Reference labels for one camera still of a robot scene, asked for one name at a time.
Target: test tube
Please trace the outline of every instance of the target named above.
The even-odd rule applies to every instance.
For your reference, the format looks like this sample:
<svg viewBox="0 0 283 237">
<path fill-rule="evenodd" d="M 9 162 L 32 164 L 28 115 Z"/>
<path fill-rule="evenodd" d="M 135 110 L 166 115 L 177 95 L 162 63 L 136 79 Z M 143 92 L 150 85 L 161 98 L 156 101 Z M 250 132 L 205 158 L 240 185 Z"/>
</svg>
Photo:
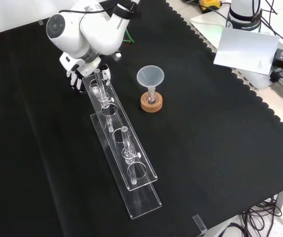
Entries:
<svg viewBox="0 0 283 237">
<path fill-rule="evenodd" d="M 106 123 L 107 123 L 108 131 L 113 132 L 114 128 L 113 128 L 113 123 L 112 123 L 112 119 L 110 115 L 110 107 L 104 109 L 104 114 L 106 116 Z"/>
<path fill-rule="evenodd" d="M 130 143 L 128 127 L 123 126 L 121 128 L 121 135 L 122 135 L 122 141 L 123 141 L 123 147 L 124 147 L 124 155 L 127 158 L 131 158 L 131 155 L 133 155 L 134 150 Z"/>
<path fill-rule="evenodd" d="M 136 170 L 135 170 L 135 164 L 131 164 L 129 166 L 129 176 L 130 176 L 130 181 L 132 184 L 137 184 L 137 178 L 136 178 Z"/>
<path fill-rule="evenodd" d="M 102 108 L 108 108 L 109 103 L 109 94 L 105 92 L 104 85 L 103 85 L 103 76 L 99 69 L 95 69 L 94 71 L 96 83 L 98 86 L 99 93 L 96 95 L 97 99 L 101 103 Z"/>
</svg>

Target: paper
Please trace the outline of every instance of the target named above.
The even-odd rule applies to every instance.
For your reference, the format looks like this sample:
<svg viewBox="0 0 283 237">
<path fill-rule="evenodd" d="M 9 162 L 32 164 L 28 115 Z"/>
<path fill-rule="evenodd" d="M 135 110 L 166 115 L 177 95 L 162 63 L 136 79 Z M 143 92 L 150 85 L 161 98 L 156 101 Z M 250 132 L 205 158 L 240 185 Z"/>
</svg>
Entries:
<svg viewBox="0 0 283 237">
<path fill-rule="evenodd" d="M 229 6 L 224 5 L 218 12 L 227 16 L 229 8 Z M 190 22 L 215 48 L 218 48 L 222 29 L 226 25 L 224 18 L 215 12 L 209 12 L 190 19 Z"/>
<path fill-rule="evenodd" d="M 224 28 L 214 64 L 268 75 L 280 37 Z"/>
</svg>

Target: cork base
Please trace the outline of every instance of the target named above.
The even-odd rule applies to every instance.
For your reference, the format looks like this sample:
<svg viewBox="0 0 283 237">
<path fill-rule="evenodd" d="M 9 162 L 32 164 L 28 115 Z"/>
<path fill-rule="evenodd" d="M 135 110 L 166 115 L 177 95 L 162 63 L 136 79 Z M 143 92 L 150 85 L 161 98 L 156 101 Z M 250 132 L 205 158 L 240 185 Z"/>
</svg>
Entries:
<svg viewBox="0 0 283 237">
<path fill-rule="evenodd" d="M 149 113 L 155 113 L 157 111 L 159 111 L 162 108 L 162 104 L 163 104 L 163 99 L 162 96 L 156 92 L 156 94 L 158 95 L 158 102 L 155 104 L 149 104 L 145 101 L 145 96 L 146 96 L 147 92 L 144 93 L 141 96 L 140 102 L 141 102 L 141 108 Z"/>
</svg>

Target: clear acrylic stand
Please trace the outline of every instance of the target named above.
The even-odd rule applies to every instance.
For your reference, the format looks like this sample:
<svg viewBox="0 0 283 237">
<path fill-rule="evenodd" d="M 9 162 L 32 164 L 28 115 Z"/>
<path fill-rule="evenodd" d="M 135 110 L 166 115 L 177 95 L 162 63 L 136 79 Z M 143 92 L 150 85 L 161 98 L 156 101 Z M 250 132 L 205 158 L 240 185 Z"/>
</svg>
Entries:
<svg viewBox="0 0 283 237">
<path fill-rule="evenodd" d="M 91 115 L 109 165 L 132 219 L 162 206 L 152 185 L 158 179 L 109 80 L 83 79 L 95 109 Z"/>
</svg>

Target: funnel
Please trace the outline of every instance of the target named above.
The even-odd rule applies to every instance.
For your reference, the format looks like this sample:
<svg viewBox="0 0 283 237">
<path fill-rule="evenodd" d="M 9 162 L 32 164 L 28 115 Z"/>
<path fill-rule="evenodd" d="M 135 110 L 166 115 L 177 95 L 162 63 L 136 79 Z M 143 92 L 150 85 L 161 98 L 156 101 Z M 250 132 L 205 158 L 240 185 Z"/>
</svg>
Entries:
<svg viewBox="0 0 283 237">
<path fill-rule="evenodd" d="M 145 103 L 154 105 L 159 102 L 160 96 L 156 93 L 156 86 L 159 85 L 163 79 L 164 72 L 157 66 L 149 65 L 139 70 L 137 80 L 142 86 L 148 88 L 148 92 L 144 96 Z"/>
</svg>

